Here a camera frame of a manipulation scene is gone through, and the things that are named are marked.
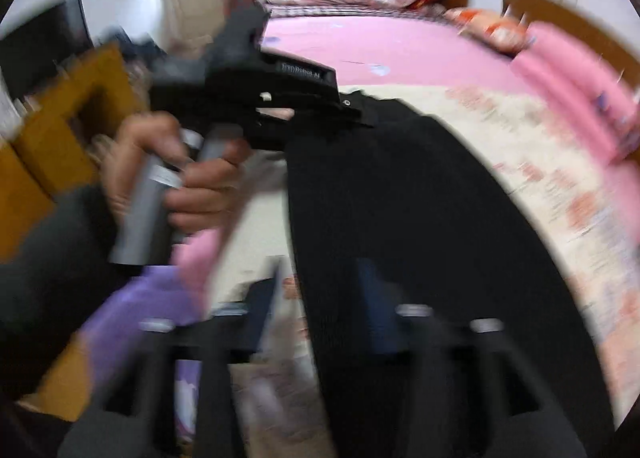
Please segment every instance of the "plaid sheet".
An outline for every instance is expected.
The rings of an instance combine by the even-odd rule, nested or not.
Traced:
[[[279,18],[315,18],[317,16],[374,16],[377,18],[418,19],[449,23],[442,17],[443,7],[430,5],[416,10],[396,10],[391,8],[371,8],[370,6],[297,6],[297,5],[264,5],[269,11],[271,19]]]

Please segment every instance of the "black sleeve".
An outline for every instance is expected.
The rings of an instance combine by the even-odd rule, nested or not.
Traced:
[[[0,265],[0,389],[35,390],[69,337],[139,267],[108,262],[117,227],[99,186],[60,199]]]

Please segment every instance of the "hand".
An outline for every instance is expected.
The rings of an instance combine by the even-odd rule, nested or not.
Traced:
[[[180,139],[180,124],[172,115],[158,112],[126,119],[102,166],[102,186],[110,209],[121,222],[148,152],[183,167],[180,189],[167,191],[164,204],[172,212],[169,222],[182,232],[192,233],[222,225],[236,198],[241,176],[239,164],[251,154],[243,139],[229,141],[222,158],[188,164]]]

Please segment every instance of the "television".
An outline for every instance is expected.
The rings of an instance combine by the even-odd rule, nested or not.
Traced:
[[[71,56],[94,45],[82,0],[59,0],[0,38],[0,68],[9,96],[21,99],[55,77]]]

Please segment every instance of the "pink bedsheet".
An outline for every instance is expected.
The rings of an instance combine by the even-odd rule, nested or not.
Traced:
[[[442,24],[393,18],[271,20],[264,46],[336,70],[340,85],[477,85],[508,93],[536,92],[509,69],[510,59]]]

